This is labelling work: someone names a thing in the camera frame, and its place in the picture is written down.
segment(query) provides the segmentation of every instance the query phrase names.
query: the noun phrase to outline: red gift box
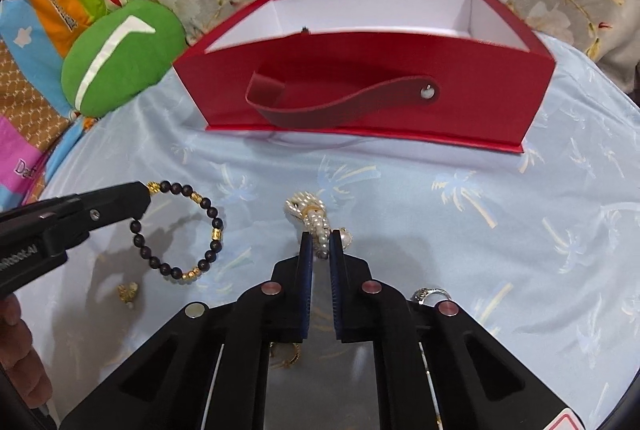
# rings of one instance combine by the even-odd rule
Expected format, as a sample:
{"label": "red gift box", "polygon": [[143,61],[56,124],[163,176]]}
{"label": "red gift box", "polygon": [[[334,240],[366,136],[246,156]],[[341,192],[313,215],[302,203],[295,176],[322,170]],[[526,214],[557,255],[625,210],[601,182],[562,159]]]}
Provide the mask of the red gift box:
{"label": "red gift box", "polygon": [[498,0],[257,0],[174,67],[211,130],[522,152],[555,61]]}

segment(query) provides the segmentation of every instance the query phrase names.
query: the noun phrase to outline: box handle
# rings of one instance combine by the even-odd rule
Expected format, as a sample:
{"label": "box handle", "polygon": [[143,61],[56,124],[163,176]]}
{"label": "box handle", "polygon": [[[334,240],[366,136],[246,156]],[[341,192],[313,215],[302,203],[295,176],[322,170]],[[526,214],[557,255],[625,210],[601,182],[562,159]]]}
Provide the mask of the box handle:
{"label": "box handle", "polygon": [[283,129],[331,129],[382,109],[433,103],[439,89],[427,75],[403,76],[371,84],[325,104],[279,107],[287,83],[255,71],[244,98],[269,123]]}

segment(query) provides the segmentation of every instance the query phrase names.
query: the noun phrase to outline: colorful blanket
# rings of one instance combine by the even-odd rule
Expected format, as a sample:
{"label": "colorful blanket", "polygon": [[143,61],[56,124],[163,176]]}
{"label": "colorful blanket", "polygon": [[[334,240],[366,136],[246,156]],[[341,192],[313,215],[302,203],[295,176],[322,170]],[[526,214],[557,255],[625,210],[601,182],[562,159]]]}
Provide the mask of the colorful blanket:
{"label": "colorful blanket", "polygon": [[62,63],[85,29],[126,2],[0,1],[0,211],[37,198],[93,125],[65,99]]}

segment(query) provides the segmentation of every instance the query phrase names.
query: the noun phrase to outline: green cushion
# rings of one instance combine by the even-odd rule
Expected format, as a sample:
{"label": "green cushion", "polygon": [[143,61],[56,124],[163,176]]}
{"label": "green cushion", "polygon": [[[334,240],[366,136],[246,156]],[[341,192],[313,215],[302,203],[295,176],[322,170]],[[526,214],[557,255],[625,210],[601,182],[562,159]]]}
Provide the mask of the green cushion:
{"label": "green cushion", "polygon": [[62,89],[84,116],[99,118],[158,83],[185,48],[169,9],[133,0],[78,37],[62,65]]}

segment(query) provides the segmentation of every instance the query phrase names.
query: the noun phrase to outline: finger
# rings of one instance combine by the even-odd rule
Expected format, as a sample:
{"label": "finger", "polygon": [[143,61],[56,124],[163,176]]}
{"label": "finger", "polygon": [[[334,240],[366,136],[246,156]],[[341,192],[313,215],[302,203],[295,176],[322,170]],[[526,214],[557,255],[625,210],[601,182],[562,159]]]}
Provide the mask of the finger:
{"label": "finger", "polygon": [[24,402],[29,408],[37,408],[51,399],[52,394],[53,387],[51,386],[51,381],[46,374],[43,374],[36,387],[24,399]]}
{"label": "finger", "polygon": [[18,298],[12,293],[0,301],[0,321],[4,320],[9,325],[16,325],[20,321],[22,311]]}
{"label": "finger", "polygon": [[0,324],[0,365],[12,368],[31,350],[33,337],[27,324],[20,320],[15,326]]}
{"label": "finger", "polygon": [[7,369],[6,375],[14,384],[15,390],[20,397],[26,397],[40,383],[40,378],[44,374],[44,366],[36,351],[31,349],[23,359],[17,362],[12,368]]}

